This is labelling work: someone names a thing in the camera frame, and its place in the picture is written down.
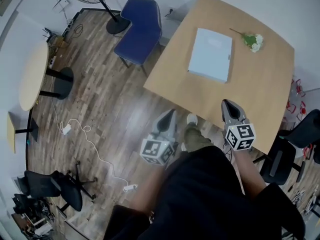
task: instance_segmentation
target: round table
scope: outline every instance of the round table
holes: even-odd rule
[[[47,42],[39,43],[33,50],[26,63],[25,71],[20,83],[19,102],[24,111],[29,111],[35,105],[38,96],[48,96],[65,99],[73,86],[74,74],[69,67],[61,71],[47,67],[49,47]],[[41,90],[45,75],[55,77],[53,92]]]

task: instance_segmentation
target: desk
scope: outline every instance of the desk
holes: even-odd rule
[[[232,38],[229,77],[220,83],[188,73],[197,28]],[[264,37],[253,53],[239,32]],[[197,0],[154,66],[144,87],[223,128],[221,102],[239,104],[254,124],[258,150],[268,153],[282,121],[294,71],[294,49],[269,27],[220,0]]]
[[[65,99],[73,86],[74,75],[69,67],[61,71],[47,68],[49,57],[48,44],[39,43],[32,52],[20,83],[19,102],[24,111],[29,111],[36,103],[38,96],[49,96]],[[55,77],[54,92],[41,90],[45,75]]]
[[[27,129],[16,130],[12,122],[10,113],[8,112],[6,117],[6,139],[14,154],[16,153],[16,134],[31,133],[34,140],[37,141],[38,132],[39,127],[33,118],[31,118],[30,127],[28,127]]]

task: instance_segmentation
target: white flower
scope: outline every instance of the white flower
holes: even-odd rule
[[[256,53],[257,51],[260,50],[260,47],[261,47],[261,45],[259,45],[259,44],[257,44],[257,43],[254,43],[254,44],[252,45],[252,47],[251,47],[251,51],[252,51],[253,53]]]
[[[256,34],[256,35],[255,35],[255,40],[256,40],[256,43],[261,46],[262,43],[263,43],[263,41],[264,41],[264,38],[263,38],[262,35]]]

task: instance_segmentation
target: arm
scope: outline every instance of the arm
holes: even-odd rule
[[[233,154],[239,170],[244,192],[249,198],[254,199],[266,188],[267,185],[259,174],[247,151],[233,151]]]
[[[154,166],[154,170],[147,176],[145,182],[138,187],[130,208],[150,215],[154,208],[157,195],[163,183],[164,166]]]

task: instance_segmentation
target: black table base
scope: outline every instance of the black table base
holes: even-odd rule
[[[31,118],[30,127],[27,129],[15,130],[15,134],[30,133],[35,141],[38,140],[39,127],[36,121]]]
[[[60,71],[48,68],[45,72],[46,75],[55,78],[53,84],[53,92],[41,90],[39,95],[57,98],[64,100],[68,97],[74,85],[74,73],[70,67],[64,67]]]

